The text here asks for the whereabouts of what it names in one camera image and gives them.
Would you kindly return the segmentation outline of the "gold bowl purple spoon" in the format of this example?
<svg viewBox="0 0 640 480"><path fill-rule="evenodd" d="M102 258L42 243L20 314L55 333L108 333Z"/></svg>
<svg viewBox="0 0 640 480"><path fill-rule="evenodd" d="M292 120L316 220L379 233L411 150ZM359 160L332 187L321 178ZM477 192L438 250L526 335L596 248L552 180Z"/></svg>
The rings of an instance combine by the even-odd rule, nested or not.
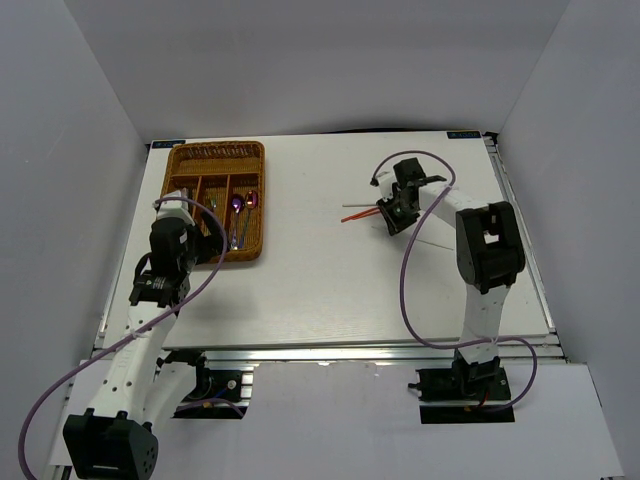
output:
<svg viewBox="0 0 640 480"><path fill-rule="evenodd" d="M242 211L245 208L245 198L241 194L233 194L231 197L232 217L230 223L230 249L238 248L238 222Z"/></svg>

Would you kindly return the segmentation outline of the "iridescent purple spoon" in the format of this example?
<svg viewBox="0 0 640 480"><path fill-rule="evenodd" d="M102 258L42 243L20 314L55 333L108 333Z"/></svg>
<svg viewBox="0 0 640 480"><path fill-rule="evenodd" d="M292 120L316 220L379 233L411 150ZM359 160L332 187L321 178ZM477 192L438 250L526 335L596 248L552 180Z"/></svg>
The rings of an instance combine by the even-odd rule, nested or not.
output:
<svg viewBox="0 0 640 480"><path fill-rule="evenodd" d="M251 219L252 212L258 207L259 203L259 193L257 190L249 190L245 195L245 210L247 211L247 215L244 221L240 241L238 248L242 249L244 247L245 239L249 229L249 223Z"/></svg>

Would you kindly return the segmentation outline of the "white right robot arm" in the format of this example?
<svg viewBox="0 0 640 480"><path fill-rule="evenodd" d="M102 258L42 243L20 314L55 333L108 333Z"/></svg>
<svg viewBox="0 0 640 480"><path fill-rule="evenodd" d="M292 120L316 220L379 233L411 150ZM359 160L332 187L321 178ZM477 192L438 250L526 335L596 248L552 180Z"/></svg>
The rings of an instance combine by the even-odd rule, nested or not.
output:
<svg viewBox="0 0 640 480"><path fill-rule="evenodd" d="M472 399L484 391L499 369L497 343L506 297L524 270L526 259L515 211L507 201L488 203L455 188L457 175L443 158L428 152L449 172L447 178L429 176L417 158L399 161L389 172L377 166L370 184L380 189L376 206L394 236L409 227L401 263L400 309L408 319L405 275L418 233L434 215L454 229L457 270L466 284L462 332L454 351L451 384L461 397Z"/></svg>

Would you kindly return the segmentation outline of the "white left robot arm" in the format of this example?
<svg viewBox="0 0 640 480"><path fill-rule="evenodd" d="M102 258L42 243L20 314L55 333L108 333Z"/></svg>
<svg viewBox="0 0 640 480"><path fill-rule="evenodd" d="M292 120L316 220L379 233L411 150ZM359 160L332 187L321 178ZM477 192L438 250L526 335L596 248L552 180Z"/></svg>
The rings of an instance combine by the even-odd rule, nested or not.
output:
<svg viewBox="0 0 640 480"><path fill-rule="evenodd" d="M190 291L197 265L224 253L227 237L214 216L202 233L188 214L160 214L152 223L150 250L134 270L123 342L82 414L71 414L63 439L80 479L148 479L159 456L158 434L187 396L199 399L211 374L199 356L160 353Z"/></svg>

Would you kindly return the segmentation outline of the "orange chopstick diagonal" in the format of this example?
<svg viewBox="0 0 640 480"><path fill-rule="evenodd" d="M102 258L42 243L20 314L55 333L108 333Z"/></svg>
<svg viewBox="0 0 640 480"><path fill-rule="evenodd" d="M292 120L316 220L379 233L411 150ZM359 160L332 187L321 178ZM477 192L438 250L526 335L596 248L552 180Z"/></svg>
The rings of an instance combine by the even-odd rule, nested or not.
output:
<svg viewBox="0 0 640 480"><path fill-rule="evenodd" d="M349 221L355 221L355 220L359 220L359 219L362 219L362 218L367 218L367 217L370 217L370 216L378 215L380 213L381 212L380 212L380 210L378 208L370 208L370 209L358 212L356 214L344 217L344 218L342 218L340 220L340 222L341 223L346 223L346 222L349 222Z"/></svg>

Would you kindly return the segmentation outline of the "white chopstick lower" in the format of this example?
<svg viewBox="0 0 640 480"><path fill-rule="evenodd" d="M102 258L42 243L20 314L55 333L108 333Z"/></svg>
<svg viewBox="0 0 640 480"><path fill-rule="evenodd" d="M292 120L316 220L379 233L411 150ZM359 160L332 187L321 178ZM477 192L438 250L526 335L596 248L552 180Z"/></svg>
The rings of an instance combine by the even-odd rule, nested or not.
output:
<svg viewBox="0 0 640 480"><path fill-rule="evenodd" d="M381 232L383 234L383 236L388 236L387 231L384 230L382 226L373 225L370 228L373 229L373 230ZM405 240L408 240L409 237L410 237L410 235L406 236L404 234L401 235L401 236L397 236L397 238L400 238L400 239L404 238ZM425 239L423 239L421 237L417 237L415 242L416 243L422 243L424 245L429 245L429 246L432 246L432 247L436 247L436 248L439 248L439 249L444 249L444 250L447 250L447 251L455 251L454 247L452 247L452 246L444 245L442 243L433 242L433 241L430 241L430 240L425 240Z"/></svg>

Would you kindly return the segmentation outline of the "woven wicker cutlery tray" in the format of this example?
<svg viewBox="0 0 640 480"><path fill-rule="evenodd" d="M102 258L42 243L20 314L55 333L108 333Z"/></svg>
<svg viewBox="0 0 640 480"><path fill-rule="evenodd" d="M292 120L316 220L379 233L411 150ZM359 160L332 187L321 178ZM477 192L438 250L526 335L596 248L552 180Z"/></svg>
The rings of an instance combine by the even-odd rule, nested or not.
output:
<svg viewBox="0 0 640 480"><path fill-rule="evenodd" d="M262 253L264 238L264 210L266 205L266 152L256 140L210 141L185 143L171 148L166 166L162 192L164 194L185 187L197 189L197 202L208 206L212 197L217 208L210 210L224 226L229 240L227 262L249 262ZM249 190L259 193L258 207L252 212L244 247L230 249L231 197L244 196ZM247 211L240 214L238 245Z"/></svg>

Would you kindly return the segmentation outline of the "blue label sticker right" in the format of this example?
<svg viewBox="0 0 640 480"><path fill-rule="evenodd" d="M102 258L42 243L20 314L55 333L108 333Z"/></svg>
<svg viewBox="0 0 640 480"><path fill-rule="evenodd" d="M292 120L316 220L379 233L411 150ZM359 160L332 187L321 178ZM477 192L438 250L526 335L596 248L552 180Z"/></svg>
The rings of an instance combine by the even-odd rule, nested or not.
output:
<svg viewBox="0 0 640 480"><path fill-rule="evenodd" d="M461 130L461 131L447 131L446 132L448 139L481 139L482 134L479 131L474 130Z"/></svg>

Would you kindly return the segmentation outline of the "blue label sticker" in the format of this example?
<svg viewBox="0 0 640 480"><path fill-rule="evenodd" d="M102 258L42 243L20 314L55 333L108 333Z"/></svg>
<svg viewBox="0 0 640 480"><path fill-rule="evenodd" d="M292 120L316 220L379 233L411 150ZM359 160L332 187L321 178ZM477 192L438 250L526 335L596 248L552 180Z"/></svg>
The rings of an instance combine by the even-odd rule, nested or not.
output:
<svg viewBox="0 0 640 480"><path fill-rule="evenodd" d="M183 145L186 141L184 139L172 139L172 140L155 140L151 143L152 149L171 149L176 145Z"/></svg>
<svg viewBox="0 0 640 480"><path fill-rule="evenodd" d="M446 132L448 139L481 139L482 134L479 131L474 130L461 130L461 131L447 131Z"/></svg>

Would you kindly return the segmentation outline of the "blue label sticker left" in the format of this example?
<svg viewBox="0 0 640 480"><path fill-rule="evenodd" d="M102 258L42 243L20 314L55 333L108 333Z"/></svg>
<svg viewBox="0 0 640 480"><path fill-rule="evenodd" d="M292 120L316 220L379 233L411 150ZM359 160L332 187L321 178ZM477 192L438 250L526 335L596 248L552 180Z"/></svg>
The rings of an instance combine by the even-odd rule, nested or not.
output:
<svg viewBox="0 0 640 480"><path fill-rule="evenodd" d="M155 140L151 143L152 149L171 149L176 145L183 145L186 141L184 139L172 139L172 140Z"/></svg>

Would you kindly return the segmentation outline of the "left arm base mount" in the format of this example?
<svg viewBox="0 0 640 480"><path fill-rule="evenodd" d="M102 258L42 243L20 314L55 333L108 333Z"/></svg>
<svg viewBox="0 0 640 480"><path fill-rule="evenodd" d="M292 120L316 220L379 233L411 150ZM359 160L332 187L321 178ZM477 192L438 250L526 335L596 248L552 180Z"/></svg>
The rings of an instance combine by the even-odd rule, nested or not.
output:
<svg viewBox="0 0 640 480"><path fill-rule="evenodd" d="M209 365L202 350L174 350L156 360L156 373L165 366L188 365L195 375L195 386L179 404L173 417L178 419L240 420L248 400L242 396L241 370L216 369Z"/></svg>

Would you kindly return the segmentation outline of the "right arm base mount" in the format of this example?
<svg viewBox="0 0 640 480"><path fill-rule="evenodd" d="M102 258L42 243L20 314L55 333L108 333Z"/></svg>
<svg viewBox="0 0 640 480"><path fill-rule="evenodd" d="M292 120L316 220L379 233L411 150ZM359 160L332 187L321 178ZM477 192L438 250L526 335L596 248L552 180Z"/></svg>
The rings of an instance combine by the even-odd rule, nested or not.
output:
<svg viewBox="0 0 640 480"><path fill-rule="evenodd" d="M408 388L418 395L420 420L426 425L513 423L511 390L498 357L472 364L460 355L447 368L416 371Z"/></svg>

